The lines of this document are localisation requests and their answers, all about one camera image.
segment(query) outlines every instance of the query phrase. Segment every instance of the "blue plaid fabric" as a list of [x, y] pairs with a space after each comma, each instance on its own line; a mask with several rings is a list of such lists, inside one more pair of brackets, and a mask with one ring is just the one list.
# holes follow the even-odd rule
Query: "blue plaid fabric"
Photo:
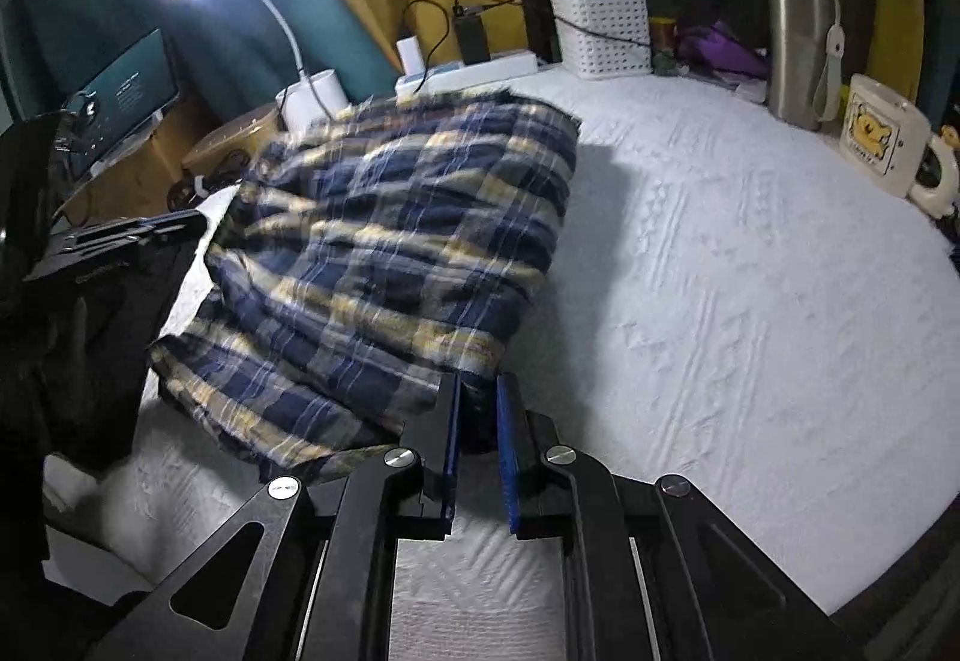
[[210, 242], [214, 289], [152, 345], [167, 393], [261, 477], [342, 476], [429, 410], [493, 424], [507, 340], [544, 280], [578, 123], [510, 92], [399, 98], [261, 153]]

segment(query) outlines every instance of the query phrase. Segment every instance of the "white bedsheet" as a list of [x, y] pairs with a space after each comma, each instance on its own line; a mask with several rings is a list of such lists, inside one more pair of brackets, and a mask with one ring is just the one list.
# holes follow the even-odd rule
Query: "white bedsheet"
[[[583, 118], [560, 248], [507, 359], [527, 405], [613, 472], [686, 474], [837, 609], [960, 488], [944, 239], [821, 137], [722, 89], [563, 70], [511, 86]], [[166, 330], [208, 287], [198, 262]], [[76, 514], [157, 581], [256, 487], [152, 377], [136, 453]], [[558, 549], [501, 518], [496, 457], [466, 459], [452, 539], [401, 545], [393, 658], [563, 657]]]

